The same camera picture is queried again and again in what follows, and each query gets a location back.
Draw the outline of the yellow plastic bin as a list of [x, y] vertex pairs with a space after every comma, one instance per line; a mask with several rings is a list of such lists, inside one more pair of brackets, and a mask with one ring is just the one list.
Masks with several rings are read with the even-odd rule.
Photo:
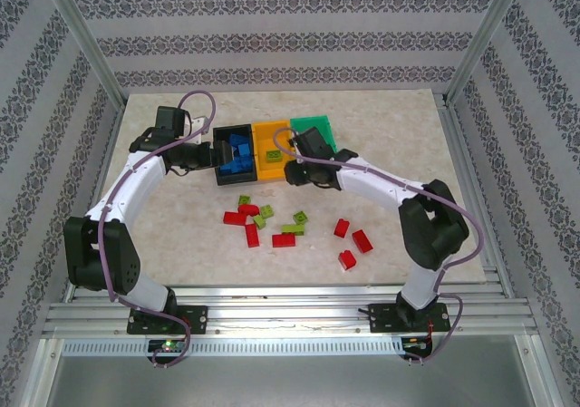
[[280, 150], [274, 143], [274, 135], [281, 128], [290, 127], [289, 120], [256, 122], [252, 124], [257, 178], [262, 181], [285, 179], [285, 164], [293, 157], [283, 153], [280, 162], [267, 163], [268, 150]]

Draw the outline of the black plastic bin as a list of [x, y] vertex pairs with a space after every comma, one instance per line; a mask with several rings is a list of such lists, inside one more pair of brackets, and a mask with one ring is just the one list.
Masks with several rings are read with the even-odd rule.
[[[214, 169], [215, 176], [217, 180], [217, 184], [219, 186], [226, 186], [226, 185], [234, 185], [234, 184], [242, 184], [248, 182], [257, 181], [257, 173], [256, 173], [256, 161], [255, 161], [255, 151], [254, 151], [254, 142], [253, 142], [253, 131], [252, 126], [250, 124], [239, 124], [239, 125], [230, 125], [230, 126], [223, 126], [223, 127], [216, 127], [213, 129], [213, 140], [214, 141], [225, 141], [229, 144], [229, 136], [232, 133], [236, 133], [242, 136], [246, 136], [249, 138], [249, 147], [252, 150], [252, 157], [254, 162], [254, 168], [252, 172], [239, 172], [237, 174], [230, 174], [230, 175], [223, 175], [219, 172], [219, 168]], [[234, 152], [234, 160], [237, 163], [237, 147], [232, 147]]]

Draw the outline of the green plastic bin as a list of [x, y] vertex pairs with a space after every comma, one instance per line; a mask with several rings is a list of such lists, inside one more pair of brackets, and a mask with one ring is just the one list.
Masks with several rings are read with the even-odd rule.
[[299, 133], [316, 128], [324, 141], [337, 152], [332, 126], [326, 115], [293, 118], [290, 120], [290, 126]]

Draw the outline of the perforated metal strip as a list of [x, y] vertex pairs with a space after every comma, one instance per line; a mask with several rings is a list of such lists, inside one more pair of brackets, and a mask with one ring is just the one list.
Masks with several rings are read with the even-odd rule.
[[[149, 340], [67, 340], [63, 344], [64, 357], [151, 357]], [[179, 354], [157, 352], [160, 358]], [[198, 338], [191, 342], [188, 355], [192, 357], [281, 357], [281, 356], [346, 356], [346, 355], [403, 355], [399, 338]]]

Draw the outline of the left controller circuit board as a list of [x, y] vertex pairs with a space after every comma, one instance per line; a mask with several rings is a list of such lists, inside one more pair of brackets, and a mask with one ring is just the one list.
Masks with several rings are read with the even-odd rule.
[[149, 340], [148, 352], [153, 354], [161, 352], [166, 354], [180, 354], [185, 349], [186, 343], [177, 339], [154, 339]]

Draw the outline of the aluminium side rail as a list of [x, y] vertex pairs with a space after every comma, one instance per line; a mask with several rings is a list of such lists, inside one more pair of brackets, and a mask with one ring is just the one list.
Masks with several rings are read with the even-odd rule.
[[440, 116], [442, 129], [449, 146], [449, 153], [456, 171], [466, 209], [476, 218], [485, 238], [479, 253], [480, 262], [485, 270], [493, 268], [498, 275], [506, 298], [514, 298], [515, 293], [509, 280], [500, 251], [496, 233], [492, 227], [482, 192], [479, 188], [475, 168], [469, 155], [468, 146], [461, 132], [457, 115], [444, 101], [442, 94], [433, 94]]
[[96, 175], [96, 180], [93, 182], [92, 193], [89, 203], [86, 208], [81, 211], [81, 215], [84, 216], [88, 210], [90, 210], [100, 199], [103, 187], [105, 186], [105, 181], [108, 175], [108, 170], [111, 164], [111, 158], [114, 152], [114, 146], [117, 141], [119, 131], [121, 128], [121, 122], [123, 119], [126, 106], [122, 106], [117, 114], [115, 115], [114, 121], [111, 125], [111, 130], [109, 131], [104, 150], [100, 156], [100, 169], [99, 173]]

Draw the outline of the aluminium mounting rail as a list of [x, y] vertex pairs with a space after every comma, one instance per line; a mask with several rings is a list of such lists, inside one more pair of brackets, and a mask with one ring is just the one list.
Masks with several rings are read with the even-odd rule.
[[[365, 335], [368, 304], [394, 300], [397, 286], [179, 287], [184, 305], [208, 309], [207, 333], [223, 337], [327, 337]], [[446, 284], [441, 302], [457, 317], [457, 334], [535, 334], [537, 320], [525, 298], [498, 282]], [[126, 335], [127, 308], [104, 293], [78, 289], [50, 305], [44, 338], [109, 338]]]

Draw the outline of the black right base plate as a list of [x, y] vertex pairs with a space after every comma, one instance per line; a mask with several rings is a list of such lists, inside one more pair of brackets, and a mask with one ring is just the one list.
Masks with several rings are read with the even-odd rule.
[[394, 303], [370, 304], [368, 312], [372, 333], [427, 333], [429, 328], [435, 333], [446, 333], [450, 330], [448, 309], [443, 303], [420, 311]]

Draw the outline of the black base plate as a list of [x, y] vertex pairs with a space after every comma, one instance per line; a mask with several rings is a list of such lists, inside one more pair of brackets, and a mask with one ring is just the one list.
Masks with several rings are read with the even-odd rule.
[[[205, 334], [208, 308], [201, 305], [178, 305], [175, 317], [189, 326], [192, 334]], [[131, 310], [126, 331], [128, 334], [184, 335], [182, 324], [164, 317]]]
[[435, 333], [446, 333], [450, 330], [448, 309], [443, 303], [420, 311], [394, 303], [370, 304], [368, 312], [372, 333], [427, 333], [429, 328]]

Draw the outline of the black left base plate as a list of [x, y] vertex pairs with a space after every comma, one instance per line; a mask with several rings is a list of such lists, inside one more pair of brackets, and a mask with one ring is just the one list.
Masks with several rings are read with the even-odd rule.
[[[208, 308], [201, 305], [178, 305], [175, 317], [189, 326], [192, 334], [205, 334]], [[182, 324], [164, 317], [131, 310], [126, 331], [128, 334], [184, 335]]]

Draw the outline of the aluminium frame post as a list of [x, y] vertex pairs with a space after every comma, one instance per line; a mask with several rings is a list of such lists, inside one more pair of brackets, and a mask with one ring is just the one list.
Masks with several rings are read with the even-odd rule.
[[53, 2], [92, 69], [96, 72], [113, 106], [117, 110], [124, 110], [128, 99], [75, 0], [53, 0]]
[[449, 87], [443, 94], [443, 101], [450, 107], [455, 103], [469, 80], [480, 56], [484, 53], [493, 34], [513, 0], [492, 0], [478, 30], [473, 36], [468, 49], [454, 73]]

